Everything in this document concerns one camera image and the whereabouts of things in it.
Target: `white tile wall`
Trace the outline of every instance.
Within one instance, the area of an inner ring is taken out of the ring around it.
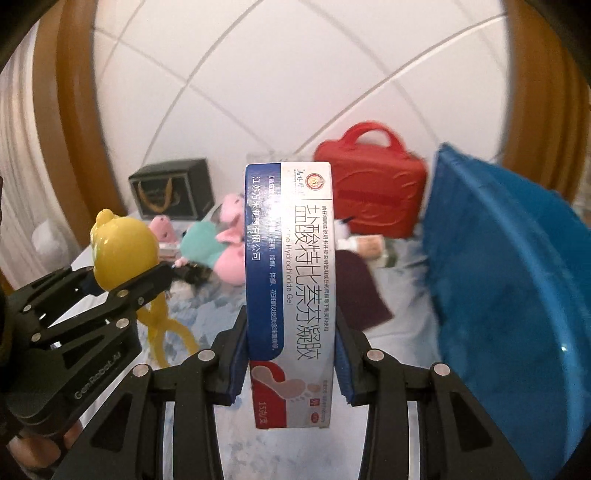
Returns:
[[[504,11],[502,0],[99,0],[99,110],[126,205],[127,176],[146,162],[205,156],[220,199],[242,188],[247,154],[310,154],[366,119],[428,160],[442,141],[494,156]]]

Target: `green object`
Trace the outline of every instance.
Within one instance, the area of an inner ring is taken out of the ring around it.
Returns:
[[[213,269],[227,245],[216,240],[216,226],[204,220],[195,222],[181,241],[181,255],[190,262]]]

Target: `yellow toy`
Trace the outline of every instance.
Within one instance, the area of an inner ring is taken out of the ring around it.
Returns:
[[[148,226],[135,218],[119,217],[110,210],[103,210],[96,216],[96,223],[90,231],[90,244],[96,281],[106,291],[158,265],[158,241]],[[149,310],[141,307],[137,315],[138,320],[148,327],[148,342],[160,367],[168,366],[163,348],[168,330],[181,337],[189,355],[199,350],[191,331],[168,318],[164,293],[151,302]]]

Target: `blue plastic container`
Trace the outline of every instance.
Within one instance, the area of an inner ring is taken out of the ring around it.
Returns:
[[[443,145],[424,248],[444,361],[553,478],[591,423],[591,233],[554,193]]]

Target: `red case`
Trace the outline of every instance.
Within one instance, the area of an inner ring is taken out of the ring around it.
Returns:
[[[357,143],[372,130],[386,133],[390,146]],[[390,238],[413,234],[427,169],[388,127],[378,122],[354,125],[340,140],[322,142],[314,160],[330,163],[335,218],[354,217],[349,222],[351,232],[381,233]]]

